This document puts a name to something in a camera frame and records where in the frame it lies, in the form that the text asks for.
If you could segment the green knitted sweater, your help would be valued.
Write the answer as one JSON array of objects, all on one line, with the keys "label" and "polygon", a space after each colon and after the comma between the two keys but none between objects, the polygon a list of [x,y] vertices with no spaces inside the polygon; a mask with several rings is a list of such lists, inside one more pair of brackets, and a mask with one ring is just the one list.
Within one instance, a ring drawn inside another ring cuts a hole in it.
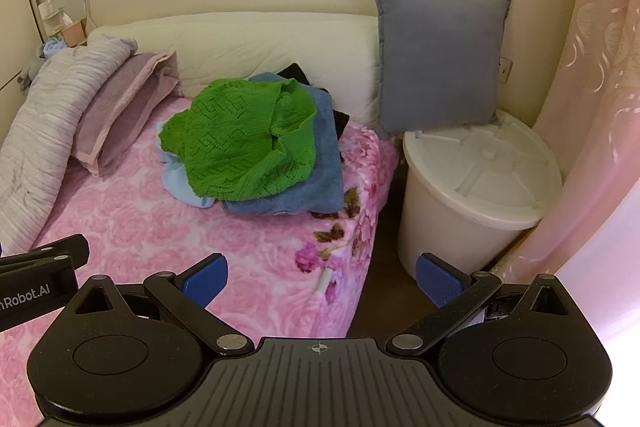
[{"label": "green knitted sweater", "polygon": [[158,134],[195,195],[244,202],[307,180],[316,162],[317,106],[293,79],[212,82]]}]

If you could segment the blue grey clothes heap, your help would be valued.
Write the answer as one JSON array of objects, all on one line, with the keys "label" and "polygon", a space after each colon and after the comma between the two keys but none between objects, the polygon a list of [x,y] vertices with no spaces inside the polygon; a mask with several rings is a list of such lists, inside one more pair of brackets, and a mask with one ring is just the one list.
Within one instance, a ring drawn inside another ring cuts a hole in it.
[{"label": "blue grey clothes heap", "polygon": [[65,48],[66,43],[61,37],[51,37],[45,43],[36,47],[35,54],[29,59],[17,77],[17,83],[23,94],[26,94],[29,88],[32,87],[43,64],[55,53]]}]

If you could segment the white lidded bucket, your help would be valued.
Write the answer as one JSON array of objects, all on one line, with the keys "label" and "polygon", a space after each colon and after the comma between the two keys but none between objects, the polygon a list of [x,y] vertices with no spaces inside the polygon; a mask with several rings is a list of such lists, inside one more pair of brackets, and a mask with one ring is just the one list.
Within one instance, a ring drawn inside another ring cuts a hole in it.
[{"label": "white lidded bucket", "polygon": [[502,110],[490,124],[409,131],[398,236],[402,266],[431,253],[464,273],[491,265],[558,200],[562,176],[549,147]]}]

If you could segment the light blue shirt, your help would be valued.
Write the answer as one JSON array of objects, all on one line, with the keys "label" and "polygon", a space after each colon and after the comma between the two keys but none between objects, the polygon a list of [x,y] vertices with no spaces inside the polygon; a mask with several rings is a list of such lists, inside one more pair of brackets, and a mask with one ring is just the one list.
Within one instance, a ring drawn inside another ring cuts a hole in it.
[{"label": "light blue shirt", "polygon": [[182,161],[173,153],[165,152],[160,147],[160,142],[156,142],[158,158],[163,165],[162,183],[164,189],[179,202],[183,202],[190,207],[207,209],[213,207],[215,199],[201,197],[194,193],[186,177],[186,168]]}]

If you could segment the grey striped quilt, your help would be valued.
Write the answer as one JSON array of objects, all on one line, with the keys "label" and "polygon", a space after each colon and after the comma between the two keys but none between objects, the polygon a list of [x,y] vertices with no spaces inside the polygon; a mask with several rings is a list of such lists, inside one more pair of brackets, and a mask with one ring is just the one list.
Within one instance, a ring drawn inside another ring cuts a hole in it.
[{"label": "grey striped quilt", "polygon": [[137,48],[131,38],[99,36],[40,68],[1,147],[3,254],[34,245],[58,199],[82,114]]}]

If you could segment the blue denim garment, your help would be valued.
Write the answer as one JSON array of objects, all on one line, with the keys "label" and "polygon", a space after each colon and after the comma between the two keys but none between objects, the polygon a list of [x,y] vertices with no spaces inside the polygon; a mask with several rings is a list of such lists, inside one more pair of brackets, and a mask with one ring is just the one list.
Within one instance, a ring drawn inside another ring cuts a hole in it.
[{"label": "blue denim garment", "polygon": [[[278,81],[284,78],[272,72],[250,77],[250,81]],[[308,178],[287,188],[284,192],[244,202],[223,202],[225,210],[240,216],[299,215],[299,213],[334,213],[343,206],[342,158],[331,111],[311,95],[317,107],[314,117],[316,162]]]}]

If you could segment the mauve pillow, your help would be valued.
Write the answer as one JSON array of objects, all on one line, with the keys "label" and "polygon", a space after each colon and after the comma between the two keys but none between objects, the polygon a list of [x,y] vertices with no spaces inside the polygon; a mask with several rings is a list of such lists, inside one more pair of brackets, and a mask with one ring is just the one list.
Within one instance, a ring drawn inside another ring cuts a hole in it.
[{"label": "mauve pillow", "polygon": [[140,53],[107,79],[76,129],[72,156],[93,176],[115,171],[154,108],[179,83],[177,54]]}]

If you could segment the pink patterned curtain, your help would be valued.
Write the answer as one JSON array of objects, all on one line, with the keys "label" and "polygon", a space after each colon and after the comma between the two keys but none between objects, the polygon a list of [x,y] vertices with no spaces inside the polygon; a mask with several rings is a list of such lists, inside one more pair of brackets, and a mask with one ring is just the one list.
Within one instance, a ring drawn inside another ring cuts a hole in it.
[{"label": "pink patterned curtain", "polygon": [[639,0],[576,0],[534,126],[559,161],[558,202],[495,266],[559,277],[603,339],[639,325]]}]

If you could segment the grey square cushion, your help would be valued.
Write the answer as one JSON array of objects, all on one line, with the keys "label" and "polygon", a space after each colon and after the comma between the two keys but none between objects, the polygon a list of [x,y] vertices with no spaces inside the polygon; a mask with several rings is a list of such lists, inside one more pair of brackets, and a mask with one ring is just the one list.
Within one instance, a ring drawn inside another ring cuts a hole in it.
[{"label": "grey square cushion", "polygon": [[378,135],[491,121],[512,0],[374,1]]}]

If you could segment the black garment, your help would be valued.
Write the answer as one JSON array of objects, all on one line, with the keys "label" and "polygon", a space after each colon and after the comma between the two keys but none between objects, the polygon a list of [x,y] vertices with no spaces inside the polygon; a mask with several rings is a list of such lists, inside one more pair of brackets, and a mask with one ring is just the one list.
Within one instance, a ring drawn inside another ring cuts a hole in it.
[{"label": "black garment", "polygon": [[350,117],[346,113],[340,112],[333,107],[329,91],[324,88],[314,87],[308,80],[303,69],[297,63],[292,63],[285,68],[280,69],[279,72],[277,72],[277,75],[284,79],[294,79],[298,83],[307,87],[311,94],[318,95],[319,101],[331,111],[331,121],[334,124],[336,137],[337,139],[341,139],[347,124],[349,123]]}]

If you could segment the cream wardrobe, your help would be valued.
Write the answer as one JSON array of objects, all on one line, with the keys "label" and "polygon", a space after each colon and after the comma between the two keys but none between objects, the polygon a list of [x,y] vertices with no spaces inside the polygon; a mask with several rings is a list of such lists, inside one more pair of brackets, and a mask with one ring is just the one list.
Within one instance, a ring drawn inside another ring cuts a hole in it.
[{"label": "cream wardrobe", "polygon": [[42,43],[32,0],[0,0],[0,132],[4,140],[17,111],[24,102],[17,77]]}]

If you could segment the pink tissue box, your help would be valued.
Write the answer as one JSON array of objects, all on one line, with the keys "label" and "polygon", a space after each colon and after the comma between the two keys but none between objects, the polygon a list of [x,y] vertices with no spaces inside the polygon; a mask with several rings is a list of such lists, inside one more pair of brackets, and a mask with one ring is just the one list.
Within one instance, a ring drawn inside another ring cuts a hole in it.
[{"label": "pink tissue box", "polygon": [[82,18],[66,26],[61,31],[62,38],[68,48],[76,48],[87,41],[86,20]]}]

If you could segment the wall socket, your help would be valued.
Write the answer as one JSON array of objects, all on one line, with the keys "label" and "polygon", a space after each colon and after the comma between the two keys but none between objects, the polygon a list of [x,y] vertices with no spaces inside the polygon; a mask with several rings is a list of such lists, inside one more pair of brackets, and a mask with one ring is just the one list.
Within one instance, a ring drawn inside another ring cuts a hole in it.
[{"label": "wall socket", "polygon": [[513,62],[510,58],[501,57],[498,68],[498,83],[507,83],[511,74]]}]

